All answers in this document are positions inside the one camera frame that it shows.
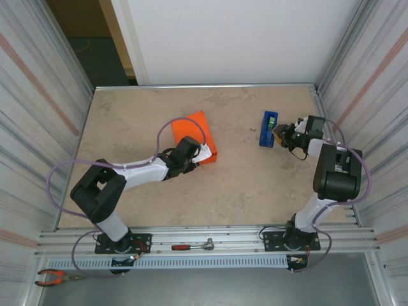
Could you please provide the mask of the blue tape dispenser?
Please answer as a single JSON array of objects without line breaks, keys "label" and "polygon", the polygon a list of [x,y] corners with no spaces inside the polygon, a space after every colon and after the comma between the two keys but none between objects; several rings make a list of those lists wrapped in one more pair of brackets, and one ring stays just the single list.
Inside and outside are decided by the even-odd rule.
[{"label": "blue tape dispenser", "polygon": [[277,126],[278,113],[277,112],[266,111],[264,113],[263,120],[262,120],[262,123],[261,123],[261,130],[260,130],[260,137],[259,137],[259,146],[261,146],[261,147],[272,148],[274,146],[275,135],[273,133],[273,129],[271,131],[269,131],[268,128],[267,128],[270,117],[275,118],[275,125],[274,125],[273,129]]}]

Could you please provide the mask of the aluminium mounting rail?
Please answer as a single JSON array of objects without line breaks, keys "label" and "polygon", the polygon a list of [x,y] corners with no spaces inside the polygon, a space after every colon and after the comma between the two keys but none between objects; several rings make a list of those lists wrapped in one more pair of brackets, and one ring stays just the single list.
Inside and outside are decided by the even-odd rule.
[{"label": "aluminium mounting rail", "polygon": [[[319,228],[332,238],[331,253],[361,253],[380,251],[379,242],[372,228],[361,228],[354,224],[325,224]],[[89,228],[63,228],[56,232],[42,233],[34,254],[37,257],[67,257],[76,240]],[[203,244],[208,238],[214,242],[212,251],[195,250],[199,255],[241,255],[264,253],[259,238],[261,226],[170,226],[135,227],[134,233],[152,235],[151,256],[172,253],[175,244]]]}]

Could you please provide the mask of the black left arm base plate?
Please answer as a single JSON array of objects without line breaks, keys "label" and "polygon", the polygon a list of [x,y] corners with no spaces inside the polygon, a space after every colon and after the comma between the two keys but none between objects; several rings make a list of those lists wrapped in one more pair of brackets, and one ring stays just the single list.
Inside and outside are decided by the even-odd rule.
[{"label": "black left arm base plate", "polygon": [[118,242],[111,240],[106,233],[96,238],[96,254],[141,254],[149,253],[152,244],[151,234],[128,233]]}]

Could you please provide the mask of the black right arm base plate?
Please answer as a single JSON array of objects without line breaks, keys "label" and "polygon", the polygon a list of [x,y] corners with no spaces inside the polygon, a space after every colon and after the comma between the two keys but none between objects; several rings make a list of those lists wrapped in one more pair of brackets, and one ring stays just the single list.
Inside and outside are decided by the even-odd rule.
[{"label": "black right arm base plate", "polygon": [[307,247],[312,251],[321,249],[317,233],[267,231],[262,235],[266,252],[306,251]]}]

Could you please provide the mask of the orange cloth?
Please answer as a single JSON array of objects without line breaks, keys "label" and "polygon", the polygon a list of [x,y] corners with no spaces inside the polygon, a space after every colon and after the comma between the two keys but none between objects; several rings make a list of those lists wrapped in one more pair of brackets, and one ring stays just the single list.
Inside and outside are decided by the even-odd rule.
[{"label": "orange cloth", "polygon": [[[204,112],[199,111],[193,113],[191,115],[188,115],[187,118],[192,119],[193,121],[200,125],[206,136],[206,144],[209,146],[209,149],[212,153],[212,156],[204,160],[203,164],[215,163],[217,161],[217,149]],[[190,136],[191,138],[194,138],[197,142],[203,143],[204,138],[200,129],[191,121],[177,120],[171,123],[171,128],[177,145],[179,144],[181,139],[185,136]]]}]

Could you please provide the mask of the red handled ratchet wrench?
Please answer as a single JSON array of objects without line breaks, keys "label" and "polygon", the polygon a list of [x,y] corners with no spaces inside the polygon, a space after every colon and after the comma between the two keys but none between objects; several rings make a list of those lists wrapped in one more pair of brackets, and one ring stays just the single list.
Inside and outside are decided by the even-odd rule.
[{"label": "red handled ratchet wrench", "polygon": [[208,238],[204,244],[179,244],[179,245],[172,245],[171,249],[173,251],[190,251],[193,249],[203,249],[205,251],[214,250],[214,243],[211,238]]}]

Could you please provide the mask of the orange handled pliers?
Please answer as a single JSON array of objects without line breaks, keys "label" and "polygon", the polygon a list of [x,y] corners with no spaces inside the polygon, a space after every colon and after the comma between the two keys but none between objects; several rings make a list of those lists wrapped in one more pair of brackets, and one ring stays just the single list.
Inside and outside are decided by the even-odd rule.
[{"label": "orange handled pliers", "polygon": [[44,269],[40,270],[38,275],[46,275],[47,277],[50,276],[52,279],[50,281],[38,281],[36,280],[34,283],[43,288],[47,287],[52,287],[52,286],[57,286],[60,284],[64,284],[65,282],[70,282],[70,281],[79,281],[85,279],[84,276],[81,275],[74,275],[74,274],[69,274],[61,270],[55,270],[55,269]]}]

